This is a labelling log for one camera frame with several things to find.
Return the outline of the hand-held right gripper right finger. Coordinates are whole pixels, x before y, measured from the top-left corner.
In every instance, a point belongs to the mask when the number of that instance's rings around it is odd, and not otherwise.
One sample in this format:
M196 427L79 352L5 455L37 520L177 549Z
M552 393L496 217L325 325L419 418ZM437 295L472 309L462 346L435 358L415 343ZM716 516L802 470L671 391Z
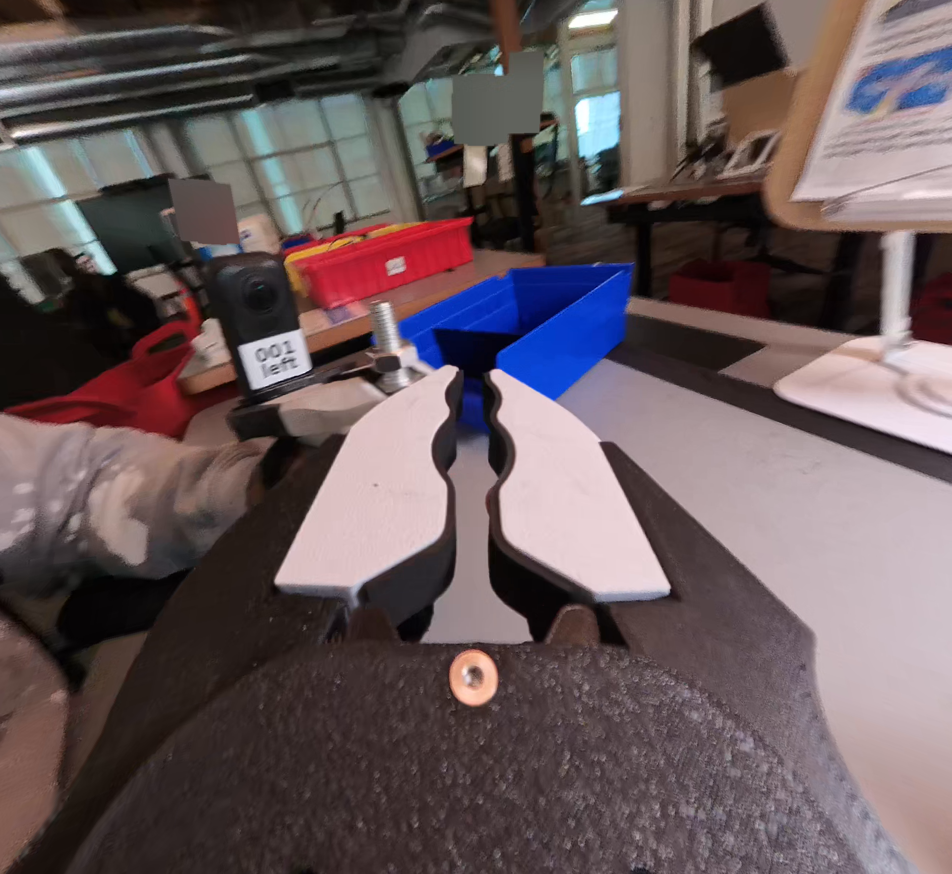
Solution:
M671 594L594 431L499 368L484 376L483 411L496 478L490 540L507 560L587 603Z

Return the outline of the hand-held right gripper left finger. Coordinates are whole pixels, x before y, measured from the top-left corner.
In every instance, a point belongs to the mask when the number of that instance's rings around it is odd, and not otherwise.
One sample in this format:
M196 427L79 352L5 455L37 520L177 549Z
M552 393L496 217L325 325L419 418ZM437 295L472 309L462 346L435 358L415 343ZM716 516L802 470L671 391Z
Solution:
M347 606L432 606L456 555L462 372L444 366L349 430L275 577L285 594Z

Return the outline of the silver steel bolt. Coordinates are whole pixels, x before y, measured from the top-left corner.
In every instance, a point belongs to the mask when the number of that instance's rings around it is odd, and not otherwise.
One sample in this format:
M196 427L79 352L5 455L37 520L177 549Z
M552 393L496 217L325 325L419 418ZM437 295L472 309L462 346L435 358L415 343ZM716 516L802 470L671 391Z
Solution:
M400 333L396 314L390 302L385 300L373 302L368 310L374 340L371 351L396 351L404 345L411 344Z

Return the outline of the blue plastic bin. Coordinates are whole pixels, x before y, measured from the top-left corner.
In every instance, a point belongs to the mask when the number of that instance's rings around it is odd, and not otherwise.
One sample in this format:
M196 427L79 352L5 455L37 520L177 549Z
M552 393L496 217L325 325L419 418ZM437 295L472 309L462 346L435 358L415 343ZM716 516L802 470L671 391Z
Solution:
M494 369L557 399L623 342L630 263L517 269L402 321L403 338L431 368L445 366L434 330L518 334ZM461 422L486 432L481 385L463 384Z

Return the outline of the person's left forearm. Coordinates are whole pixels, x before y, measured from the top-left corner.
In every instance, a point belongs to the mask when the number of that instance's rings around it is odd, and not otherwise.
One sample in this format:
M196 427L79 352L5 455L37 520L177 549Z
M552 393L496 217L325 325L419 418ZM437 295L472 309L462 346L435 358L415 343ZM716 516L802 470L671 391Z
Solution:
M193 568L248 510L268 448L2 414L2 585L33 597Z

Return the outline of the yellow plastic tote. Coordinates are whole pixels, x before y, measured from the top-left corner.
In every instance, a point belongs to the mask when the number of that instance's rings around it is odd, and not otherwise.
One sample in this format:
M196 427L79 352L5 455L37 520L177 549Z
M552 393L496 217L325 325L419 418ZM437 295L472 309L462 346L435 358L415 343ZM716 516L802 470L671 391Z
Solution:
M398 233L417 226L422 226L422 221L400 224L380 224L332 236L320 236L316 233L301 233L284 240L281 244L281 253L292 289L301 294L306 293L303 261L326 252L360 244L368 239Z

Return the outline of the red plastic tote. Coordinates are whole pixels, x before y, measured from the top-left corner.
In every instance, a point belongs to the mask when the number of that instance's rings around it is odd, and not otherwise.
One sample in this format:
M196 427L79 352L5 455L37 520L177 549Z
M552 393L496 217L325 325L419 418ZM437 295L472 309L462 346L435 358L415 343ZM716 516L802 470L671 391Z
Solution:
M306 296L316 307L335 309L397 289L472 261L470 217L368 239L303 261Z

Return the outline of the grey table wooden edge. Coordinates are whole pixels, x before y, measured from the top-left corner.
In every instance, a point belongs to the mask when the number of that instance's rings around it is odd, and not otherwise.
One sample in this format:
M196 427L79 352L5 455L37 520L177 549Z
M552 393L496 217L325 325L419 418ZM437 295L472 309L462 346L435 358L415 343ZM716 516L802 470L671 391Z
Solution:
M397 319L402 321L489 278L502 276L512 270L544 265L544 257L539 254L476 249L473 252L473 260L455 270L434 274L395 290L368 297L363 300L363 304L368 307L374 301L387 300L392 304ZM316 315L316 309L307 309L301 315L306 342L313 355L325 353L341 345L354 351L351 342L366 336L372 329L367 316L319 329ZM234 381L236 373L230 359L204 367L197 357L192 357L184 365L177 383L185 395L198 395Z

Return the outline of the dark display screen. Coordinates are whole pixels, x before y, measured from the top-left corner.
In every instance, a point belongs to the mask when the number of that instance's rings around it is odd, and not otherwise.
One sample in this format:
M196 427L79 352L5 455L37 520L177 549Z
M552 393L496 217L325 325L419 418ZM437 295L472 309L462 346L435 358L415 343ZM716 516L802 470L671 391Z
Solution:
M191 254L163 212L173 207L169 175L108 186L75 202L120 274L172 266Z

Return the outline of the black standing desk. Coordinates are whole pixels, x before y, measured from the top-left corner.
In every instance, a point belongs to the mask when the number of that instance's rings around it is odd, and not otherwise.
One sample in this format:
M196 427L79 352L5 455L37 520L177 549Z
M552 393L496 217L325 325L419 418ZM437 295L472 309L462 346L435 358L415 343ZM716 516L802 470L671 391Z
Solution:
M551 112L541 114L541 133L550 133L551 161L557 163L559 120ZM520 158L513 154L513 177L510 181L500 180L505 185L510 183L510 196L503 193L488 192L488 173L484 183L478 185L483 189L484 202L476 203L475 187L462 185L461 190L465 199L463 208L464 217L470 217L470 242L474 248L511 250L525 253L544 252L544 244L539 236L541 229L541 214L539 201L541 194L537 174L541 167L537 164L535 136L527 135L520 144ZM450 147L440 147L437 154L429 158L440 175L450 176L464 172L464 150L462 146L450 144ZM515 214L507 215L503 211L503 201L511 198L515 206Z

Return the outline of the red floor box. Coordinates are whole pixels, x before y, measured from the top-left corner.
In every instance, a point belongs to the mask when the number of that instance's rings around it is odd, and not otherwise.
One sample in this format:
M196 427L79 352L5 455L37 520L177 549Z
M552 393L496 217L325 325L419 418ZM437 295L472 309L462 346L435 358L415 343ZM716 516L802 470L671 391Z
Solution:
M668 301L768 319L770 275L769 266L759 262L695 259L670 276Z

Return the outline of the instruction sheet stand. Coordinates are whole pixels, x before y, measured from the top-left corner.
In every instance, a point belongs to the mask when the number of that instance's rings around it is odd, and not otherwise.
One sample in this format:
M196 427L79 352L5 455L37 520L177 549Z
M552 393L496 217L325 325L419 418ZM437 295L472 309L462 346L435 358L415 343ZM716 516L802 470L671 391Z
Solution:
M832 0L766 183L781 225L878 233L880 330L785 377L779 397L951 451L950 346L912 334L918 233L950 234L951 0Z

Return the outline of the wooden table black legs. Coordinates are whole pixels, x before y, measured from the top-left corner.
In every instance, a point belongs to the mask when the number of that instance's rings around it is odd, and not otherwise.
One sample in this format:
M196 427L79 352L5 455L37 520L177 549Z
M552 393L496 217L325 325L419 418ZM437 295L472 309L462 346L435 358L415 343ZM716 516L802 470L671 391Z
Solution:
M651 298L653 230L665 224L734 224L755 235L772 225L763 196L763 175L668 183L592 194L583 207L601 208L609 224L634 232L635 255L631 293Z

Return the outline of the black board wooden stand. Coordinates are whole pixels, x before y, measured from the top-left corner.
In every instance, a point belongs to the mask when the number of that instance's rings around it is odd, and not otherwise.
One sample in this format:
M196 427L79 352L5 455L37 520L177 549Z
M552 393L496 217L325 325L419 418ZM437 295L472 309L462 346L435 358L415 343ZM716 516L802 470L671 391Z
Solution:
M776 149L798 81L775 18L760 4L700 35L692 50L711 87L706 177L755 178Z

